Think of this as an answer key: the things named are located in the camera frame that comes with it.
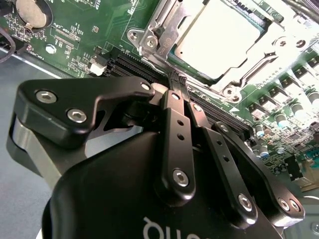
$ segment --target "green circuit board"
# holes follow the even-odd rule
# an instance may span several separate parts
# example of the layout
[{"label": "green circuit board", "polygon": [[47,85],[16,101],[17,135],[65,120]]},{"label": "green circuit board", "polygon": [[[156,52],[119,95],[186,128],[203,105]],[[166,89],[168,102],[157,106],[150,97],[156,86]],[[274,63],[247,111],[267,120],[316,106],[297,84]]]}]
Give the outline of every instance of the green circuit board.
[{"label": "green circuit board", "polygon": [[[144,29],[158,2],[159,0],[50,0],[48,4],[53,12],[53,23],[50,27],[31,33],[24,28],[25,24],[15,12],[0,18],[0,25],[12,36],[28,43],[27,51],[30,55],[71,76],[84,78],[89,76],[88,64],[94,56],[97,46],[104,53],[118,48],[128,55],[140,59],[136,48],[127,39],[126,33],[130,28]],[[277,21],[281,20],[281,16],[262,0],[257,2]],[[55,54],[49,54],[46,51],[47,44],[56,47]],[[248,84],[242,90],[243,100],[238,104],[219,101],[194,88],[189,90],[210,104],[220,107],[225,114],[229,114],[251,127],[258,123],[268,127],[272,134],[266,134],[258,140],[268,146],[270,155],[262,160],[271,170],[293,154],[302,160],[307,151],[319,146],[313,140],[313,131],[309,127],[310,123],[319,121],[318,110],[309,111],[308,120],[296,120],[289,104],[296,102],[298,97],[291,96],[286,104],[279,105],[276,110],[257,122],[249,111],[249,107],[258,102],[262,96],[269,96],[269,91],[275,86],[281,87],[280,81],[288,77],[285,74],[288,69],[296,71],[317,57],[319,47],[315,48],[315,45],[316,40],[296,62],[290,62],[288,67],[279,66],[274,72],[269,72],[269,77],[260,83]],[[179,65],[185,70],[187,69],[189,75],[202,76],[196,69],[177,57],[170,55],[168,59],[172,65]],[[319,91],[318,75],[319,72],[313,69],[312,76],[318,83],[313,86],[303,86],[304,95],[309,91]],[[274,116],[279,112],[285,113],[290,127],[278,128]],[[290,136],[296,133],[299,137],[291,139]],[[296,150],[294,145],[299,143],[303,144],[303,148]],[[277,153],[279,147],[284,148],[283,154]]]},{"label": "green circuit board", "polygon": [[[137,51],[126,31],[145,28],[159,0],[50,0],[53,23],[37,33],[29,33],[15,13],[0,19],[0,25],[27,42],[28,52],[74,77],[87,77],[87,64],[100,46],[105,52],[117,47],[127,53]],[[57,51],[46,52],[47,44]]]},{"label": "green circuit board", "polygon": [[[319,59],[318,52],[314,50],[315,47],[309,48],[305,51],[301,57],[291,64],[288,69],[291,74],[295,73],[303,68],[309,68],[308,62],[314,58]],[[217,99],[208,97],[206,94],[201,93],[198,90],[191,89],[196,95],[203,100],[217,105],[225,111],[226,114],[237,118],[239,121],[248,124],[252,127],[261,124],[264,128],[268,128],[271,133],[266,133],[262,137],[258,137],[258,143],[266,145],[268,147],[269,156],[261,158],[266,166],[274,170],[276,167],[284,164],[286,158],[295,155],[298,161],[305,160],[307,158],[306,153],[311,151],[318,151],[316,158],[319,157],[319,143],[315,142],[313,134],[317,129],[311,127],[311,124],[317,122],[319,126],[319,106],[308,107],[305,117],[298,119],[292,112],[291,105],[297,102],[303,102],[308,104],[306,94],[311,91],[319,90],[319,65],[315,69],[311,68],[312,74],[307,72],[309,80],[313,80],[313,84],[310,82],[303,85],[300,88],[300,92],[296,95],[289,95],[289,99],[284,104],[277,105],[269,115],[265,115],[261,119],[255,119],[252,113],[249,111],[249,107],[254,103],[258,103],[263,96],[270,96],[270,91],[275,87],[282,87],[281,82],[290,77],[287,73],[288,69],[278,69],[275,72],[270,72],[269,77],[264,79],[263,82],[255,85],[247,85],[242,91],[243,100],[237,104],[219,101]],[[275,120],[277,114],[284,113],[287,117],[289,125],[285,128],[278,127]],[[278,153],[278,149],[282,148],[283,153]]]}]

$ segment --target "cable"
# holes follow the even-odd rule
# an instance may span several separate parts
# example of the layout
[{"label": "cable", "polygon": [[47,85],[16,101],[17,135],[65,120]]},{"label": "cable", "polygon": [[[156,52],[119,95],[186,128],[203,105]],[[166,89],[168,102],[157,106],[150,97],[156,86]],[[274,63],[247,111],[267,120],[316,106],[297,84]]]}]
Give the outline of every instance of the cable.
[{"label": "cable", "polygon": [[282,0],[282,1],[288,4],[289,6],[291,6],[292,9],[303,13],[304,15],[312,19],[314,22],[319,24],[319,15],[316,12],[314,12],[312,9],[310,9],[309,7],[305,6],[302,3],[296,2],[294,0]]},{"label": "cable", "polygon": [[16,45],[12,37],[1,26],[0,26],[0,34],[4,36],[5,39],[7,39],[8,42],[10,43],[10,50],[7,52],[7,54],[4,57],[0,58],[0,63],[2,63],[6,61],[7,59],[9,59],[10,56],[14,54]]}]

